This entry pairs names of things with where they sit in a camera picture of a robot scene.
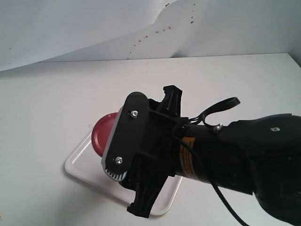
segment white tray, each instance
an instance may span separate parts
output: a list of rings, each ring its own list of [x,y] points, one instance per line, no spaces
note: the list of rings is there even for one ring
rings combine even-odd
[[[130,204],[134,201],[135,192],[125,189],[110,179],[103,171],[99,157],[91,143],[91,132],[65,161],[65,170],[100,190]],[[171,207],[179,189],[182,177],[168,177],[152,209],[152,215],[165,214]]]

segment white table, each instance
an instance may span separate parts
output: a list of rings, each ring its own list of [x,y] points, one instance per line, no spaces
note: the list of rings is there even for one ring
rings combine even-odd
[[[238,225],[207,184],[184,179],[166,215],[143,219],[63,169],[97,120],[130,92],[161,100],[169,84],[183,90],[189,117],[239,97],[241,105],[210,116],[212,123],[301,115],[301,68],[288,54],[37,63],[0,72],[0,226]],[[251,226],[286,225],[254,196],[222,191]]]

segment yellow label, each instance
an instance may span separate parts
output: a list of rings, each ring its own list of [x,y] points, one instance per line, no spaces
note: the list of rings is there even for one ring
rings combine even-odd
[[[189,147],[193,147],[194,137],[183,137],[182,139]],[[194,171],[191,153],[181,145],[180,147],[180,162],[183,172],[186,177],[197,180],[198,177]]]

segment red lid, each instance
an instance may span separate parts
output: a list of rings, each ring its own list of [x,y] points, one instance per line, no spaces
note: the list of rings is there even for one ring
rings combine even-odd
[[[103,152],[107,145],[109,135],[111,133],[117,112],[107,114],[102,117],[94,126],[92,131],[92,146],[99,156],[103,156]]]

